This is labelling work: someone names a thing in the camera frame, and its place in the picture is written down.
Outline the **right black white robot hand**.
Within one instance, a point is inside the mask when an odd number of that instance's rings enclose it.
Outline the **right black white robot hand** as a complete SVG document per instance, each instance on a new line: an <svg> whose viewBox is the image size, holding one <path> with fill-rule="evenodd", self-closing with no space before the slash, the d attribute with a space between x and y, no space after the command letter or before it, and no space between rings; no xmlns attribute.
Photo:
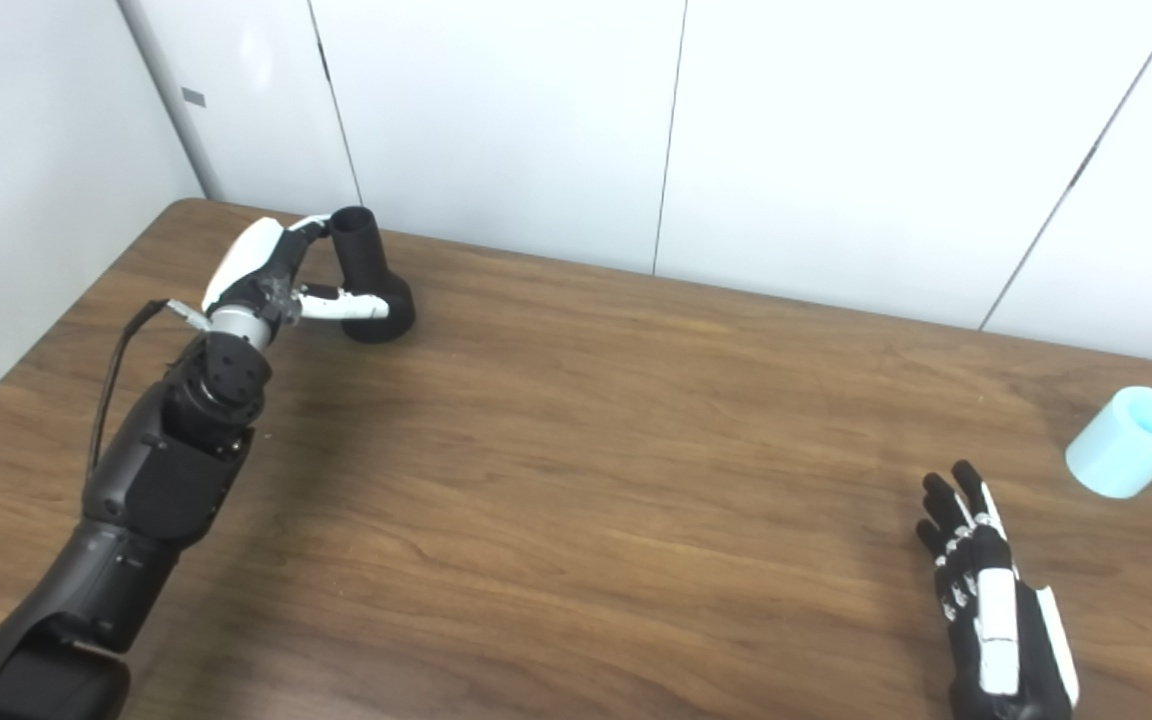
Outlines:
<svg viewBox="0 0 1152 720"><path fill-rule="evenodd" d="M916 537L933 562L955 719L1070 719L1079 679L1051 588L1021 578L988 484L967 460L922 482Z"/></svg>

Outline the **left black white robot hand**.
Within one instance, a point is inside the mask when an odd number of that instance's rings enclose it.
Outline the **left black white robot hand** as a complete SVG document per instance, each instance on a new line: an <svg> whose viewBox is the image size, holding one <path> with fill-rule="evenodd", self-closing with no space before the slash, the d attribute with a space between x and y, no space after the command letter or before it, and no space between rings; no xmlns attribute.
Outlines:
<svg viewBox="0 0 1152 720"><path fill-rule="evenodd" d="M302 282L308 247L332 238L343 282ZM366 209L342 209L283 225L264 217L238 234L210 279L202 314L206 329L232 334L265 351L285 325L340 323L353 340L385 343L415 324L412 293L385 260Z"/></svg>

